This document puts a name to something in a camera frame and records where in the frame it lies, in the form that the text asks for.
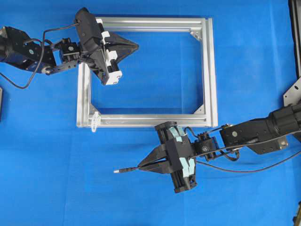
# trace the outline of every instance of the screw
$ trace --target screw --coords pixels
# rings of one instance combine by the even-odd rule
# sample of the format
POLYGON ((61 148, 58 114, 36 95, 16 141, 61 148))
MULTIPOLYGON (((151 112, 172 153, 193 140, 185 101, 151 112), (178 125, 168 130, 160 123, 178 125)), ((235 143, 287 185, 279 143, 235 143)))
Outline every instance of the screw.
POLYGON ((206 146, 203 146, 203 147, 202 147, 202 151, 203 151, 203 152, 207 152, 207 151, 208 151, 208 148, 207 148, 206 146))
POLYGON ((236 131, 233 131, 233 132, 232 132, 232 136, 237 137, 237 132, 236 132, 236 131))

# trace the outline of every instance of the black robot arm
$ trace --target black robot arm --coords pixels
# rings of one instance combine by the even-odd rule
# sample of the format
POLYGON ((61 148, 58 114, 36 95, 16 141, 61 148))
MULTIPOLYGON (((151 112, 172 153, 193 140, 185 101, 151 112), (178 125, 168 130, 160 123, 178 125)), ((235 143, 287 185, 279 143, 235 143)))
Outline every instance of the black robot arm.
MULTIPOLYGON (((77 12, 71 26, 44 31, 43 41, 31 39, 25 32, 12 27, 3 27, 0 30, 0 62, 33 72, 32 77, 35 73, 51 75, 63 72, 84 62, 103 85, 116 84, 122 76, 117 64, 138 48, 137 44, 105 31, 102 21, 97 23, 95 16, 86 8, 77 12), (70 38, 57 43, 45 39, 46 32, 72 26, 76 26, 79 43, 72 42, 70 38), (60 65, 55 62, 54 51, 60 51, 60 65)), ((0 75, 14 84, 3 74, 0 75)))
MULTIPOLYGON (((197 157, 204 157, 207 161, 219 157, 226 157, 231 161, 239 159, 240 148, 247 146, 257 154, 270 153, 288 147, 286 136, 294 134, 300 140, 301 104, 291 105, 271 112, 267 118, 254 119, 238 125, 224 125, 218 129, 206 131, 195 135, 190 127, 183 130, 176 122, 165 122, 155 127, 161 145, 156 147, 137 167, 119 169, 115 173, 143 170, 162 174, 170 174, 174 191, 183 192, 194 188, 196 183, 197 157), (190 142, 186 130, 191 130, 197 139, 190 142), (220 135, 225 144, 219 148, 215 137, 210 133, 220 130, 220 135)), ((227 172, 259 172, 269 169, 299 153, 261 170, 227 172)))

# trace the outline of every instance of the metal frame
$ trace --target metal frame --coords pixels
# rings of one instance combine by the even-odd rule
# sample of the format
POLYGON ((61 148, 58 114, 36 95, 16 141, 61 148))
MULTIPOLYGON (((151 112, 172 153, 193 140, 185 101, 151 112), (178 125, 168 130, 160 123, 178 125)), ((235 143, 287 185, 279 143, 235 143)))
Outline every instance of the metal frame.
POLYGON ((101 114, 91 104, 91 73, 81 63, 78 77, 77 126, 152 127, 166 121, 179 126, 215 127, 218 125, 212 19, 97 17, 105 30, 114 32, 189 32, 200 41, 203 80, 203 105, 194 114, 101 114))

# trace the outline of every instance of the blue surface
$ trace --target blue surface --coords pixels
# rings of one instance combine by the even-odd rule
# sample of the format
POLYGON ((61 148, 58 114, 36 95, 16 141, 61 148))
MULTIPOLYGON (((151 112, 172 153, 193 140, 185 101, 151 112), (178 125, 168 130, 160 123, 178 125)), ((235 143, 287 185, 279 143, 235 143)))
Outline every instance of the blue surface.
MULTIPOLYGON (((265 117, 282 106, 282 94, 296 79, 287 0, 111 0, 97 4, 78 0, 11 0, 1 4, 0 21, 40 38, 47 28, 69 25, 83 6, 107 15, 213 17, 220 125, 265 117)), ((74 29, 47 37, 77 40, 74 29)), ((133 39, 140 41, 139 36, 133 39)), ((159 46, 154 49, 165 45, 158 40, 156 43, 159 46)), ((190 111, 198 100, 193 103, 186 98, 190 96, 183 78, 189 74, 185 73, 185 66, 190 64, 183 57, 185 51, 180 51, 180 55, 181 64, 175 68, 171 60, 178 63, 176 56, 168 59, 162 55, 166 60, 162 69, 158 67, 160 62, 155 61, 154 75, 159 76, 158 70, 163 70, 167 77, 158 78, 164 82, 163 89, 150 83, 158 92, 149 93, 150 100, 148 95, 142 95, 141 100, 145 101, 136 105, 135 100, 139 99, 134 95, 133 83, 124 92, 126 98, 112 99, 115 103, 111 105, 103 103, 97 95, 113 93, 119 84, 112 88, 96 84, 95 105, 107 104, 108 111, 122 108, 143 112, 141 107, 190 111), (169 79, 170 72, 176 74, 174 79, 169 79), (181 90, 181 101, 178 93, 167 100, 166 87, 170 91, 181 90), (172 104, 157 105, 156 95, 172 104)), ((134 64, 137 58, 131 57, 120 64, 130 73, 124 73, 120 82, 138 80, 147 87, 145 83, 150 79, 131 77, 134 69, 127 68, 127 62, 139 69, 141 65, 152 69, 153 62, 140 59, 134 64)), ((0 65, 0 71, 19 83, 30 76, 5 64, 0 65)), ((77 69, 50 77, 37 75, 27 90, 17 90, 2 79, 0 86, 4 88, 0 123, 2 226, 292 225, 301 200, 300 158, 252 175, 197 166, 198 187, 174 194, 168 175, 139 171, 112 174, 116 168, 135 166, 158 145, 152 128, 98 129, 95 134, 76 128, 77 69)), ((257 156, 245 149, 236 163, 226 159, 213 163, 229 169, 258 169, 300 149, 292 137, 289 142, 290 148, 285 151, 257 156)))

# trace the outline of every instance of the cable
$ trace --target cable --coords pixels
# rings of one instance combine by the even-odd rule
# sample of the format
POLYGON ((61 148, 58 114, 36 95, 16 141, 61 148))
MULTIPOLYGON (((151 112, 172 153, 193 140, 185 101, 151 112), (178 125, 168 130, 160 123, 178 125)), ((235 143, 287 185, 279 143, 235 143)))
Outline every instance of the cable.
POLYGON ((6 77, 4 74, 0 73, 0 75, 1 75, 4 79, 6 79, 9 83, 11 83, 13 86, 15 86, 16 88, 18 88, 18 89, 26 89, 26 88, 29 86, 29 84, 31 83, 31 81, 32 81, 32 79, 33 79, 33 77, 34 77, 34 75, 37 73, 38 68, 39 68, 40 65, 41 65, 41 62, 42 62, 42 59, 43 59, 43 56, 44 56, 44 52, 45 52, 45 42, 46 42, 45 36, 46 36, 46 33, 47 33, 47 32, 52 32, 52 31, 66 30, 66 29, 69 29, 69 28, 74 27, 74 26, 76 26, 76 25, 78 25, 78 23, 71 24, 71 25, 66 26, 66 27, 59 27, 59 28, 48 29, 48 30, 45 30, 45 31, 43 32, 43 41, 42 41, 42 45, 41 45, 41 47, 42 47, 41 57, 40 57, 40 60, 39 60, 39 63, 38 63, 38 65, 37 65, 36 69, 35 69, 34 72, 32 73, 31 77, 29 78, 29 80, 27 81, 27 83, 26 83, 25 86, 18 86, 18 85, 16 85, 12 80, 10 80, 8 77, 6 77))
POLYGON ((239 171, 239 170, 229 170, 229 169, 224 169, 224 168, 221 168, 221 167, 217 167, 217 166, 210 165, 210 164, 205 163, 205 162, 202 162, 202 161, 197 161, 197 163, 202 164, 202 165, 205 165, 205 166, 209 166, 209 167, 212 167, 212 168, 215 168, 215 169, 217 169, 217 170, 224 171, 224 172, 229 172, 229 173, 258 173, 258 172, 262 172, 262 171, 264 171, 264 170, 268 170, 268 169, 270 169, 270 168, 273 168, 273 167, 275 167, 275 166, 278 166, 278 165, 280 165, 280 164, 286 162, 287 160, 290 160, 290 159, 296 157, 296 156, 299 155, 299 154, 301 154, 301 151, 298 151, 297 153, 295 153, 295 154, 289 156, 288 158, 283 159, 282 161, 277 162, 277 163, 275 163, 275 164, 273 164, 273 165, 267 166, 267 167, 262 168, 262 169, 248 170, 248 171, 239 171))
POLYGON ((194 137, 198 138, 198 137, 195 135, 195 133, 193 132, 193 130, 192 130, 191 127, 187 126, 187 127, 184 129, 184 132, 185 132, 185 133, 186 133, 186 129, 189 129, 189 131, 192 133, 192 135, 193 135, 194 137))
POLYGON ((240 148, 240 147, 245 147, 245 146, 261 145, 261 144, 264 144, 264 143, 267 143, 267 142, 270 142, 270 141, 273 141, 273 140, 277 140, 277 139, 279 139, 279 138, 281 138, 281 137, 285 137, 285 136, 288 136, 288 135, 291 135, 291 134, 294 134, 294 133, 298 133, 298 132, 300 132, 300 131, 301 131, 301 130, 297 130, 297 131, 290 132, 290 133, 285 133, 284 135, 281 135, 281 136, 278 136, 278 137, 275 137, 275 138, 271 138, 271 139, 268 139, 268 140, 256 142, 256 143, 250 143, 250 144, 244 144, 244 145, 234 145, 234 146, 222 147, 222 148, 219 148, 219 149, 216 149, 216 150, 212 150, 212 151, 209 151, 209 152, 206 152, 206 153, 194 155, 194 156, 192 156, 191 158, 195 158, 195 157, 198 157, 198 156, 203 156, 203 155, 210 154, 210 153, 213 153, 213 152, 219 152, 219 151, 224 150, 224 149, 233 149, 233 148, 240 148))
MULTIPOLYGON (((40 39, 29 39, 29 40, 24 41, 23 44, 27 44, 27 43, 32 42, 32 41, 37 41, 42 45, 42 41, 40 39)), ((48 39, 45 39, 45 42, 48 43, 49 45, 52 44, 52 42, 48 39)))
POLYGON ((227 153, 223 152, 223 151, 220 151, 222 154, 225 154, 224 156, 229 159, 230 161, 237 161, 239 159, 239 150, 235 151, 235 158, 234 157, 231 157, 231 156, 228 156, 227 153))

